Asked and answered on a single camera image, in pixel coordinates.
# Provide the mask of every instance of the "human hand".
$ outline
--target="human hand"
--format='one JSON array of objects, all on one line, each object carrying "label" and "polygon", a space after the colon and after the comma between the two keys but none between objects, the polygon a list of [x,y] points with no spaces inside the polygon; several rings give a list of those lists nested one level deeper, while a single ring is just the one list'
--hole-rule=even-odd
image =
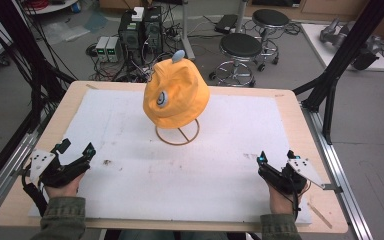
[{"label": "human hand", "polygon": [[75,197],[77,196],[77,190],[79,189],[80,180],[83,178],[84,175],[84,173],[80,174],[69,184],[60,188],[45,186],[46,193],[48,194],[49,198]]},{"label": "human hand", "polygon": [[[294,214],[292,196],[282,195],[273,186],[267,183],[270,193],[270,210],[273,214]],[[302,194],[298,197],[298,202],[301,203]]]}]

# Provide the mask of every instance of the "orange hat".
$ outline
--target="orange hat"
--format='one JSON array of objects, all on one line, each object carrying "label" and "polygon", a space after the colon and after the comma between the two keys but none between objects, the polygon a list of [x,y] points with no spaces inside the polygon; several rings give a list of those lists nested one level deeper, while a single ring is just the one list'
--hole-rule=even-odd
[{"label": "orange hat", "polygon": [[159,128],[180,128],[204,111],[209,98],[210,90],[194,63],[167,59],[154,65],[143,110]]}]

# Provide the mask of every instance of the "eye sticker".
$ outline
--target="eye sticker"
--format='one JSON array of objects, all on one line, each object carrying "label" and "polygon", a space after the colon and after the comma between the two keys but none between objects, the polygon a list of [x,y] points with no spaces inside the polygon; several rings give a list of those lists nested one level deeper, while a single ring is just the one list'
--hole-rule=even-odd
[{"label": "eye sticker", "polygon": [[160,108],[163,108],[165,107],[165,105],[167,105],[167,102],[168,102],[168,95],[167,95],[167,92],[166,91],[162,91],[160,93],[160,96],[158,97],[157,99],[157,105],[160,107]]}]

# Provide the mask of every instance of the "power supply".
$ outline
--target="power supply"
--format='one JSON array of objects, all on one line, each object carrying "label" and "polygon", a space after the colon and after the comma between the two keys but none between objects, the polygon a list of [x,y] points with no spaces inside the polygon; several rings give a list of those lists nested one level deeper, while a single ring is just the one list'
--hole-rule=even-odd
[{"label": "power supply", "polygon": [[118,36],[123,45],[123,51],[125,48],[127,48],[127,50],[140,49],[144,43],[143,23],[132,21],[132,14],[125,12],[121,17]]},{"label": "power supply", "polygon": [[237,19],[238,16],[234,14],[224,15],[221,20],[216,24],[214,31],[229,34],[230,29],[235,27]]},{"label": "power supply", "polygon": [[145,38],[148,43],[148,49],[153,52],[163,52],[163,25],[161,17],[161,6],[149,8],[145,11]]},{"label": "power supply", "polygon": [[96,53],[98,54],[99,61],[101,62],[108,62],[108,57],[105,48],[107,47],[109,39],[109,37],[101,37],[99,38],[99,41],[96,44]]},{"label": "power supply", "polygon": [[110,37],[105,47],[109,62],[118,62],[121,59],[121,44],[118,37]]}]

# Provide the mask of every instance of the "desk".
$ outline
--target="desk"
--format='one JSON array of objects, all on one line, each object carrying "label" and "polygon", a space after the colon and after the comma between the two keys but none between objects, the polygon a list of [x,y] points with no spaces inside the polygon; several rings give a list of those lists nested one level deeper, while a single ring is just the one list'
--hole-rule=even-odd
[{"label": "desk", "polygon": [[[61,141],[75,115],[82,98],[90,88],[143,91],[145,85],[138,83],[111,83],[77,81],[71,84],[60,106],[49,122],[37,148],[50,150]],[[210,87],[213,95],[263,96],[273,98],[279,108],[291,149],[312,160],[321,178],[328,183],[328,177],[320,159],[314,140],[307,127],[295,95],[289,90]],[[312,187],[306,193],[313,223],[298,226],[300,232],[343,233],[348,226],[333,191]],[[39,226],[39,217],[28,217],[32,200],[23,192],[17,179],[0,208],[0,226]],[[234,222],[176,222],[149,220],[87,219],[90,228],[139,228],[172,230],[216,230],[259,232],[259,224]]]}]

